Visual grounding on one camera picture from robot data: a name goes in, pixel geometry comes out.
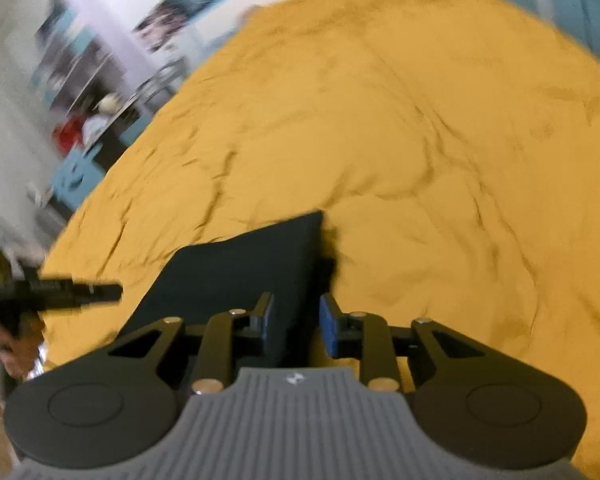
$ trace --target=metal bolt head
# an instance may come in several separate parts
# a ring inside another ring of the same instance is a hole
[[[218,379],[199,379],[191,385],[191,389],[198,395],[218,394],[224,390],[224,384]]]
[[[376,377],[366,387],[375,392],[393,393],[400,389],[400,383],[391,377]]]

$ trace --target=wrinkled fabric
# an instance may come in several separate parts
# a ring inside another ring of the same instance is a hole
[[[125,288],[49,316],[50,361],[112,339],[178,248],[316,208],[344,310],[431,317],[569,383],[600,479],[600,62],[499,0],[255,12],[50,254]]]

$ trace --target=red object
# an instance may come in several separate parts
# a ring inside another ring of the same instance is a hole
[[[76,144],[82,145],[84,120],[82,116],[74,116],[65,124],[58,125],[54,129],[54,142],[62,156],[67,156]]]

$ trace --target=black clamp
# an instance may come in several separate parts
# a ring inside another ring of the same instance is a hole
[[[259,356],[273,296],[206,325],[167,317],[18,387],[4,422],[14,447],[37,462],[86,469],[131,459],[159,442],[192,394],[232,384],[235,360]],[[190,356],[196,362],[183,394]]]
[[[570,458],[582,438],[586,410],[565,383],[430,319],[389,327],[373,314],[343,314],[327,294],[320,328],[333,358],[360,359],[367,386],[399,381],[396,357],[407,357],[416,390],[406,398],[417,423],[474,463],[534,468]]]
[[[120,297],[122,287],[117,283],[96,285],[74,283],[68,279],[37,278],[6,280],[0,283],[0,325],[18,337],[25,335],[29,329],[29,318],[39,313],[109,303],[118,301]],[[0,362],[0,400],[8,397],[19,383]]]

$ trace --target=logo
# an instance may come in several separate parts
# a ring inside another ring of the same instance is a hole
[[[306,380],[306,376],[302,375],[299,372],[293,372],[292,374],[289,374],[288,376],[286,376],[286,382],[291,384],[292,386],[298,386],[299,384],[304,383],[304,381]]]

